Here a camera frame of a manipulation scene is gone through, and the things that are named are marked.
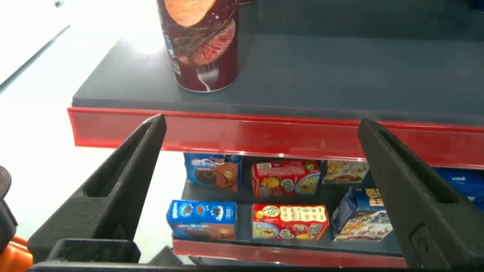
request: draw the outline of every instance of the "product packaging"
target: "product packaging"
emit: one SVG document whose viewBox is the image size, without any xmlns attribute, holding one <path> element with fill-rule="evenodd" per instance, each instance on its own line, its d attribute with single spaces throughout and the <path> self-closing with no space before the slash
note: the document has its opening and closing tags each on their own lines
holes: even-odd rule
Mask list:
<svg viewBox="0 0 484 272">
<path fill-rule="evenodd" d="M 235 239 L 235 202 L 173 200 L 166 220 L 184 239 Z"/>
<path fill-rule="evenodd" d="M 237 77 L 237 0 L 158 0 L 176 82 L 210 93 Z"/>
<path fill-rule="evenodd" d="M 236 192 L 241 180 L 241 156 L 185 153 L 187 181 Z"/>
<path fill-rule="evenodd" d="M 253 205 L 254 239 L 319 240 L 327 226 L 323 205 Z"/>
<path fill-rule="evenodd" d="M 330 225 L 334 241 L 381 241 L 393 229 L 377 188 L 351 187 Z"/>
<path fill-rule="evenodd" d="M 368 172 L 366 162 L 329 160 L 322 163 L 323 183 L 361 182 Z"/>
<path fill-rule="evenodd" d="M 484 211 L 484 179 L 473 170 L 436 168 L 456 190 Z"/>
<path fill-rule="evenodd" d="M 255 196 L 314 194 L 321 170 L 315 160 L 261 162 L 252 165 Z"/>
</svg>

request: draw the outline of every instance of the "cookie box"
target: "cookie box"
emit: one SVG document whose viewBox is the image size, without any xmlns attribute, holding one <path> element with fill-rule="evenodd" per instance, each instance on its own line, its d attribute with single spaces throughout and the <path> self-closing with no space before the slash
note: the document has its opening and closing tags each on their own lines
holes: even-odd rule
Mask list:
<svg viewBox="0 0 484 272">
<path fill-rule="evenodd" d="M 241 156 L 185 153 L 187 181 L 236 192 L 239 188 Z"/>
<path fill-rule="evenodd" d="M 254 204 L 254 239 L 319 240 L 329 225 L 323 205 Z"/>
<path fill-rule="evenodd" d="M 261 162 L 252 165 L 255 196 L 314 194 L 321 169 L 315 160 Z"/>
<path fill-rule="evenodd" d="M 349 188 L 330 225 L 334 241 L 381 241 L 393 230 L 377 188 Z"/>
<path fill-rule="evenodd" d="M 456 190 L 484 211 L 484 179 L 472 170 L 436 168 L 436 171 Z"/>
<path fill-rule="evenodd" d="M 235 239 L 235 202 L 173 200 L 166 219 L 173 236 L 184 239 Z"/>
<path fill-rule="evenodd" d="M 368 172 L 366 162 L 324 161 L 323 183 L 361 182 Z"/>
</svg>

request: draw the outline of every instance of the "dark red can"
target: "dark red can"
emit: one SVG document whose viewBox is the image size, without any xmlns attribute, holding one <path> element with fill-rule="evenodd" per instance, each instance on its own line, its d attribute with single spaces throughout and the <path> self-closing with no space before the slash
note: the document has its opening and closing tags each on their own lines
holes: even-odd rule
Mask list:
<svg viewBox="0 0 484 272">
<path fill-rule="evenodd" d="M 196 92 L 229 86 L 237 77 L 237 0 L 158 0 L 177 83 Z"/>
</svg>

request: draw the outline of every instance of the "blue snack box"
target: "blue snack box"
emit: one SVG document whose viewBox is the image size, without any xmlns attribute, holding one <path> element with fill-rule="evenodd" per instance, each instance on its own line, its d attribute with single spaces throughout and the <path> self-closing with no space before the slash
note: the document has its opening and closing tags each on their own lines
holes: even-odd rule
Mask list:
<svg viewBox="0 0 484 272">
<path fill-rule="evenodd" d="M 173 200 L 166 220 L 173 235 L 185 239 L 235 239 L 237 204 Z"/>
<path fill-rule="evenodd" d="M 475 171 L 435 168 L 456 190 L 484 211 L 484 179 Z"/>
<path fill-rule="evenodd" d="M 393 228 L 377 188 L 351 187 L 330 222 L 334 241 L 381 241 Z"/>
<path fill-rule="evenodd" d="M 187 181 L 237 192 L 242 156 L 185 153 Z"/>
</svg>

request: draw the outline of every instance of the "fork image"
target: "fork image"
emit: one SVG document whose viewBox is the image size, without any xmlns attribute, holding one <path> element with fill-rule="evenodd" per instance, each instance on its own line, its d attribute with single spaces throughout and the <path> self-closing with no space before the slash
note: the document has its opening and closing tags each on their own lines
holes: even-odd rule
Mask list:
<svg viewBox="0 0 484 272">
<path fill-rule="evenodd" d="M 219 79 L 219 64 L 216 61 L 197 67 L 198 80 L 202 82 L 206 91 L 212 91 L 211 86 Z"/>
</svg>

